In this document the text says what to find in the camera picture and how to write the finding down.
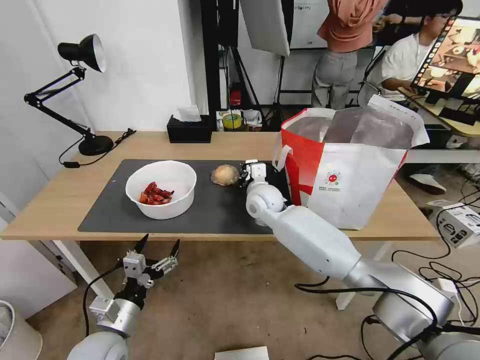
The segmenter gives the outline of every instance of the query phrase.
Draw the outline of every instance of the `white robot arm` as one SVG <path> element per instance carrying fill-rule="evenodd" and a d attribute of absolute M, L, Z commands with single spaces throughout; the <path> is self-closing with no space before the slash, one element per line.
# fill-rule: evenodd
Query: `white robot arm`
<path fill-rule="evenodd" d="M 178 264 L 179 240 L 168 257 L 156 261 L 146 259 L 142 254 L 147 239 L 148 234 L 122 259 L 124 289 L 113 299 L 97 296 L 89 306 L 90 312 L 96 316 L 97 327 L 103 331 L 90 334 L 75 345 L 67 360 L 128 360 L 125 339 L 135 330 L 147 290 L 154 285 L 154 280 L 162 278 Z"/>
<path fill-rule="evenodd" d="M 460 328 L 447 324 L 454 303 L 441 290 L 396 263 L 363 259 L 342 231 L 306 207 L 285 206 L 280 191 L 265 181 L 265 164 L 249 160 L 242 168 L 249 174 L 244 180 L 252 181 L 246 210 L 257 223 L 270 227 L 278 241 L 315 272 L 340 279 L 354 291 L 385 289 L 373 312 L 399 341 L 415 341 L 427 360 L 479 358 L 479 338 L 452 332 Z M 426 334 L 429 327 L 432 333 Z"/>

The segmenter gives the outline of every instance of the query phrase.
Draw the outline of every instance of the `black tissue box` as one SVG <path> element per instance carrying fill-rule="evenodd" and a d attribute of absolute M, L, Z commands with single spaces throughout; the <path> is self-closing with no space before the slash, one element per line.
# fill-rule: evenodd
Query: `black tissue box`
<path fill-rule="evenodd" d="M 170 143 L 210 143 L 212 129 L 210 129 L 208 115 L 200 115 L 201 121 L 182 122 L 170 116 L 166 125 Z"/>

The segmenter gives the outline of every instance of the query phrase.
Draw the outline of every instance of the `orange shirt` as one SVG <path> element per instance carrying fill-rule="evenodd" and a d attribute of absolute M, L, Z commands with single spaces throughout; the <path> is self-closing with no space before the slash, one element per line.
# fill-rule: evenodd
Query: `orange shirt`
<path fill-rule="evenodd" d="M 318 29 L 335 53 L 361 49 L 373 40 L 373 21 L 387 0 L 328 0 L 330 13 Z"/>

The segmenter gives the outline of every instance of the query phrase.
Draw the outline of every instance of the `red and white bag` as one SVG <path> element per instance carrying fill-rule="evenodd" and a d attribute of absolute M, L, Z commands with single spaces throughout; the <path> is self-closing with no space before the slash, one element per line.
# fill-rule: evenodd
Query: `red and white bag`
<path fill-rule="evenodd" d="M 286 167 L 292 202 L 340 229 L 363 228 L 408 149 L 429 142 L 418 114 L 377 95 L 366 107 L 305 109 L 280 135 L 273 165 Z"/>

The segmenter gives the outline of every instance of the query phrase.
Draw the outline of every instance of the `desk lamp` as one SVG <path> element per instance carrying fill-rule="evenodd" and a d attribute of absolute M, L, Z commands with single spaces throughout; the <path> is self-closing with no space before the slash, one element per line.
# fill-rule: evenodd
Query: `desk lamp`
<path fill-rule="evenodd" d="M 103 135 L 95 135 L 91 133 L 89 127 L 67 119 L 44 105 L 44 102 L 48 99 L 85 79 L 85 71 L 87 69 L 81 66 L 80 62 L 84 62 L 90 68 L 98 72 L 105 72 L 106 60 L 99 37 L 96 34 L 92 34 L 84 38 L 78 44 L 61 42 L 58 44 L 58 53 L 62 58 L 70 62 L 73 69 L 65 75 L 60 76 L 54 81 L 39 88 L 37 91 L 26 94 L 23 99 L 28 105 L 51 116 L 62 124 L 68 126 L 70 129 L 75 130 L 77 133 L 80 133 L 84 138 L 78 145 L 78 150 L 82 155 L 94 156 L 109 152 L 114 147 L 114 142 L 111 138 Z M 49 89 L 71 75 L 76 76 L 76 79 L 72 82 L 59 88 Z"/>

